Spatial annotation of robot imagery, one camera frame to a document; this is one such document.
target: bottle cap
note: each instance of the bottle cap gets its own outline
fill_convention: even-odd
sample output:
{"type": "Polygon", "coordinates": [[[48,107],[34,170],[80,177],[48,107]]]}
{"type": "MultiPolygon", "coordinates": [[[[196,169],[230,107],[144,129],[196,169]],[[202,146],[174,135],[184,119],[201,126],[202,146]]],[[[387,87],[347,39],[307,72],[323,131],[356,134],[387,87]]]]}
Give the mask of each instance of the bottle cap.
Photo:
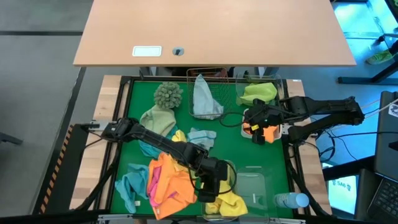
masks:
{"type": "Polygon", "coordinates": [[[305,194],[300,193],[296,196],[296,203],[301,208],[304,208],[308,206],[308,204],[310,203],[310,199],[308,199],[308,196],[306,196],[305,194]]]}

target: sponge ball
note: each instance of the sponge ball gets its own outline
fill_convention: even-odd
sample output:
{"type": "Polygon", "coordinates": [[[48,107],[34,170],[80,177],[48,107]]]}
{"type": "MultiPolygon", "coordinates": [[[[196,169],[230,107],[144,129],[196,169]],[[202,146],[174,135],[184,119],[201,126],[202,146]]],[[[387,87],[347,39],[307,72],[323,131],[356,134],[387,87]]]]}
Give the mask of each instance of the sponge ball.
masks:
{"type": "Polygon", "coordinates": [[[163,82],[155,91],[155,104],[163,109],[172,109],[181,104],[183,90],[175,82],[163,82]]]}

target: desk top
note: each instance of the desk top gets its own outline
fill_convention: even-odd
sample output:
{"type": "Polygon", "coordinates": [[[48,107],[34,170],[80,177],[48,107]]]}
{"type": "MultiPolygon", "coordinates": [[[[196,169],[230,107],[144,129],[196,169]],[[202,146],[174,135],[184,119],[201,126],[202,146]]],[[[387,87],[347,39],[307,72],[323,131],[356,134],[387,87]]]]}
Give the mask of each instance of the desk top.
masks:
{"type": "Polygon", "coordinates": [[[74,65],[356,63],[329,0],[95,0],[74,65]],[[133,57],[140,45],[161,46],[161,56],[133,57]]]}
{"type": "MultiPolygon", "coordinates": [[[[99,93],[98,102],[95,110],[94,119],[97,120],[111,120],[112,114],[115,106],[115,101],[118,95],[120,76],[105,76],[103,80],[103,85],[99,93]]],[[[287,80],[287,86],[290,96],[303,95],[303,85],[300,80],[287,80]]],[[[125,100],[127,94],[123,94],[122,103],[120,108],[124,108],[125,100]]],[[[89,135],[87,143],[97,140],[94,135],[89,135]]],[[[80,171],[78,174],[78,179],[76,181],[75,190],[73,193],[73,198],[70,204],[70,208],[75,208],[82,203],[82,201],[88,196],[93,187],[96,185],[98,178],[100,176],[100,170],[103,162],[105,143],[99,143],[92,145],[90,150],[85,151],[83,159],[81,162],[80,171]]],[[[331,213],[328,195],[325,187],[325,181],[323,180],[322,168],[318,158],[318,152],[312,146],[303,145],[300,146],[300,155],[302,161],[302,168],[305,177],[305,183],[307,188],[315,197],[315,200],[322,206],[322,208],[331,213]]],[[[104,208],[108,184],[103,190],[103,197],[101,199],[100,208],[104,208]]]]}

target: green table surface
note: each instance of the green table surface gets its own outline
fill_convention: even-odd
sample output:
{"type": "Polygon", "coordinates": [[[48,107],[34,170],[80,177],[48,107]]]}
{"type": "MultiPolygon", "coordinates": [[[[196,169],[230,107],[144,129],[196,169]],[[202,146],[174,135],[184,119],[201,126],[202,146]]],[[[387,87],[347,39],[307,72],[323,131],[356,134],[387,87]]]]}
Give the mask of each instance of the green table surface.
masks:
{"type": "MultiPolygon", "coordinates": [[[[128,116],[139,119],[141,115],[154,106],[154,92],[161,82],[140,82],[135,81],[132,88],[132,97],[128,116]]],[[[219,159],[232,161],[236,170],[245,166],[262,166],[266,172],[266,195],[267,203],[272,205],[272,199],[275,194],[286,193],[289,191],[286,175],[284,153],[282,150],[282,141],[276,140],[273,144],[266,143],[263,146],[253,144],[251,139],[242,137],[240,126],[235,128],[226,128],[220,125],[216,120],[196,119],[189,114],[187,84],[179,83],[180,88],[184,90],[183,100],[178,108],[174,109],[177,127],[184,133],[188,133],[192,127],[202,130],[212,130],[217,132],[215,145],[210,149],[210,156],[219,159]]],[[[229,85],[231,94],[232,111],[243,112],[247,107],[238,106],[235,103],[235,85],[229,85]]],[[[228,124],[235,124],[242,120],[239,115],[229,115],[225,119],[228,124]]],[[[144,164],[148,165],[152,158],[146,157],[140,150],[138,141],[124,143],[121,149],[121,158],[116,180],[121,180],[127,173],[127,165],[144,164]]],[[[137,215],[153,215],[153,209],[148,200],[137,196],[136,200],[141,201],[137,208],[137,215]]],[[[272,208],[269,206],[269,217],[292,218],[292,210],[286,208],[272,208]]],[[[189,205],[175,215],[202,215],[202,204],[196,202],[189,205]]],[[[111,213],[128,213],[124,206],[124,201],[115,190],[111,204],[111,213]]]]}

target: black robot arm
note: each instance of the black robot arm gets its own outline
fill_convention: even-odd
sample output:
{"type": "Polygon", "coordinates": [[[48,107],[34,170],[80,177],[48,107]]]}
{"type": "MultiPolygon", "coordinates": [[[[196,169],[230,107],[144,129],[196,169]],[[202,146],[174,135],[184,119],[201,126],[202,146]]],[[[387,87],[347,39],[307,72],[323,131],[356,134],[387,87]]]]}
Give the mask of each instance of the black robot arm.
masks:
{"type": "Polygon", "coordinates": [[[220,181],[227,179],[228,164],[208,151],[190,142],[173,142],[149,131],[134,118],[122,118],[116,124],[109,123],[101,137],[111,142],[141,140],[170,154],[179,164],[200,174],[202,189],[198,190],[200,202],[214,202],[219,194],[220,181]]]}
{"type": "Polygon", "coordinates": [[[253,100],[253,107],[245,114],[245,122],[252,128],[252,141],[264,144],[263,128],[284,123],[303,121],[312,115],[330,114],[305,126],[291,126],[288,129],[289,143],[297,144],[309,135],[339,124],[359,125],[364,114],[353,96],[345,100],[313,100],[309,97],[295,96],[279,100],[279,106],[267,105],[264,101],[253,100]]]}

